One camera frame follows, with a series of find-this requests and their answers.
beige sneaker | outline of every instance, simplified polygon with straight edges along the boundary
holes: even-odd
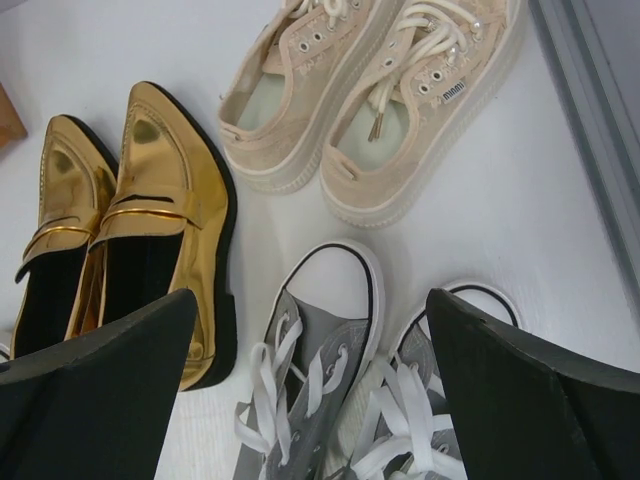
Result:
[[[342,102],[404,0],[284,0],[249,51],[219,119],[227,157],[256,190],[313,176]]]
[[[526,28],[526,0],[408,0],[329,131],[322,186],[363,228],[400,219],[494,95]]]

white toe cap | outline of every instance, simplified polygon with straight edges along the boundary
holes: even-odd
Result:
[[[299,266],[287,290],[298,300],[340,318],[368,318],[368,267],[347,248],[326,246]]]

white platform sole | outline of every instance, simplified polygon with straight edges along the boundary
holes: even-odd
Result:
[[[325,201],[334,215],[356,227],[374,229],[389,226],[407,213],[451,147],[504,84],[513,68],[527,27],[526,0],[516,0],[514,4],[512,21],[500,46],[467,97],[438,133],[411,179],[384,204],[375,208],[359,209],[335,198],[321,177]]]
[[[403,4],[403,0],[376,1],[367,24],[329,80],[307,130],[286,159],[269,170],[249,170],[235,163],[226,152],[233,169],[252,189],[284,195],[299,190],[311,180],[320,164],[322,146],[333,120],[380,49]]]

white floor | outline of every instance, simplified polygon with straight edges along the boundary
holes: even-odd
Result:
[[[11,327],[22,298],[12,279],[36,227],[49,117],[79,116],[118,151],[128,90],[149,79],[217,139],[218,96],[278,4],[28,0],[0,16],[0,81],[31,133],[0,153],[0,327]],[[238,367],[222,386],[178,397],[158,479],[231,478],[239,447],[232,414],[249,397],[250,346],[263,335],[288,269],[335,237],[360,240],[380,257],[387,344],[430,288],[474,277],[508,292],[531,332],[640,372],[639,323],[532,25],[505,87],[399,224],[376,232],[348,227],[328,213],[317,178],[288,197],[238,190],[231,269]]]

wooden object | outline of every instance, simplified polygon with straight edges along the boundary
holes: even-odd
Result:
[[[18,112],[0,84],[0,148],[13,140],[20,140],[27,136]]]

